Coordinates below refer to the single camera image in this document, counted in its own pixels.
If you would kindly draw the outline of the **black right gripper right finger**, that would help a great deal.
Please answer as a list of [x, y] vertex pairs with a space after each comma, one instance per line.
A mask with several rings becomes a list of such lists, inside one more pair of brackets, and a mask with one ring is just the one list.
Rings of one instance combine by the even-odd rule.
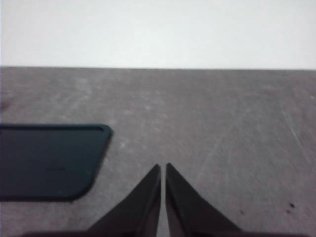
[[165, 201], [171, 234], [242, 232], [234, 222], [209, 204], [170, 163], [166, 165]]

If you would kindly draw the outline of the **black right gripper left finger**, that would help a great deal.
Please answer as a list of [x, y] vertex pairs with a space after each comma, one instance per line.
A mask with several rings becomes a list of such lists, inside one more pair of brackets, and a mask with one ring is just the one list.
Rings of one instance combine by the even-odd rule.
[[89, 234], [155, 234], [161, 202], [161, 167], [154, 165], [131, 193], [89, 229]]

